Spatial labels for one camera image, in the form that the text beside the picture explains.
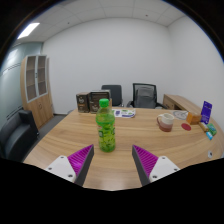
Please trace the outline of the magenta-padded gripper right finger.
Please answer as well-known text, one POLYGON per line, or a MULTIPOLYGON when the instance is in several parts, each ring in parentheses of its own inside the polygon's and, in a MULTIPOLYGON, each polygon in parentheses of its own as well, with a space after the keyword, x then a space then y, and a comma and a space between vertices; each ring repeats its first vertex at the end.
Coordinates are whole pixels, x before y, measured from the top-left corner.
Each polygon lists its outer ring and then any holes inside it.
POLYGON ((132 156, 143 186, 180 170, 168 157, 157 157, 136 145, 132 146, 132 156))

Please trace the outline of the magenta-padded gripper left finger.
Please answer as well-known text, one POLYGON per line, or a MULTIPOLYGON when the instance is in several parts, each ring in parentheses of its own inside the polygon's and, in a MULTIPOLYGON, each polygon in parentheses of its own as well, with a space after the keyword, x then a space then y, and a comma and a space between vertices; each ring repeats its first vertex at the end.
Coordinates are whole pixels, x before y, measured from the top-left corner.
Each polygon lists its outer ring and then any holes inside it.
POLYGON ((94 145, 89 145, 68 157, 60 155, 46 168, 46 171, 82 186, 93 156, 94 145))

